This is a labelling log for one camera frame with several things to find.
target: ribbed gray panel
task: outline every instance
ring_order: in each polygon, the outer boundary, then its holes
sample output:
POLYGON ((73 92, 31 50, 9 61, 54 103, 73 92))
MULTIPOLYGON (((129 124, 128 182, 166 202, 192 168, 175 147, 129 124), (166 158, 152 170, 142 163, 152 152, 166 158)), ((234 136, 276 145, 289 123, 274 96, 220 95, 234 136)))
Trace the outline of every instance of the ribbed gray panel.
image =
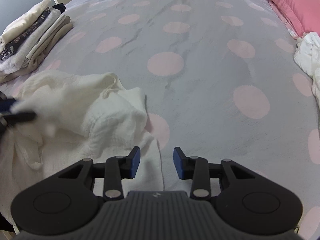
POLYGON ((301 240, 293 231, 253 236, 226 224, 206 201, 184 191, 132 191, 126 199, 106 202, 83 228, 61 236, 22 232, 16 240, 301 240))

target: black floral garment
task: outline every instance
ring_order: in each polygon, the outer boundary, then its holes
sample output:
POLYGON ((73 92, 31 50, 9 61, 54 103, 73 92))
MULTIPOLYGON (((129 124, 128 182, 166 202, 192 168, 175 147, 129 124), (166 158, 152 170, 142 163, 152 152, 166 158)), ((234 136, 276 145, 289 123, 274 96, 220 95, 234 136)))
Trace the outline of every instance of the black floral garment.
POLYGON ((23 34, 5 45, 4 50, 0 53, 0 60, 5 60, 14 55, 18 51, 20 45, 44 22, 50 12, 50 9, 46 8, 33 25, 31 25, 23 34))

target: gray folded garment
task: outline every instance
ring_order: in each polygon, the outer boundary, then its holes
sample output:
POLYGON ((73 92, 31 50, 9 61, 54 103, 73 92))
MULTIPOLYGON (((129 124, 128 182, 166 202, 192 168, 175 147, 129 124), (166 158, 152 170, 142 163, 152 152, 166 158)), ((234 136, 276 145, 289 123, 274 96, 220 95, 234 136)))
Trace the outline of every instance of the gray folded garment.
POLYGON ((59 18, 61 12, 57 9, 50 8, 51 13, 46 20, 21 44, 16 54, 6 60, 0 61, 0 70, 4 74, 10 74, 19 70, 25 63, 27 54, 38 42, 47 29, 59 18))
POLYGON ((53 46, 71 29, 73 23, 70 23, 70 17, 67 16, 65 20, 51 33, 51 35, 42 43, 42 45, 32 55, 28 66, 19 69, 14 73, 5 75, 3 71, 0 71, 0 84, 15 79, 16 77, 27 75, 32 71, 35 71, 42 61, 47 57, 53 46))

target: white logo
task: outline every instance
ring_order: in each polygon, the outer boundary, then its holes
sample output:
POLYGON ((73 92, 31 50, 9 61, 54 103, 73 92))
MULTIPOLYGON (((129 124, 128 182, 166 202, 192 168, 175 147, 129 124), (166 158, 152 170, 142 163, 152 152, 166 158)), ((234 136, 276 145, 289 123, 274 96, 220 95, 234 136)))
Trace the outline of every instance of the white logo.
POLYGON ((161 194, 159 193, 159 192, 157 192, 157 193, 155 193, 155 194, 152 194, 154 197, 159 197, 159 196, 161 196, 161 194))

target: polka dot bed sheet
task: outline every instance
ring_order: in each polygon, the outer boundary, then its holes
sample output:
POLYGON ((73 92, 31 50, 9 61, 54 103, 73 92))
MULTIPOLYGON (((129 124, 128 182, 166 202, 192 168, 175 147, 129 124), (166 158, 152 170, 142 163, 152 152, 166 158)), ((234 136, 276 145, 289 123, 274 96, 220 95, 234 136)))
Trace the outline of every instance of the polka dot bed sheet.
MULTIPOLYGON (((267 0, 73 0, 66 8, 75 27, 37 71, 113 72, 125 88, 142 88, 165 190, 190 190, 173 165, 176 146, 212 163, 230 158, 297 194, 301 236, 320 235, 316 100, 267 0)), ((28 77, 0 89, 15 95, 28 77)))

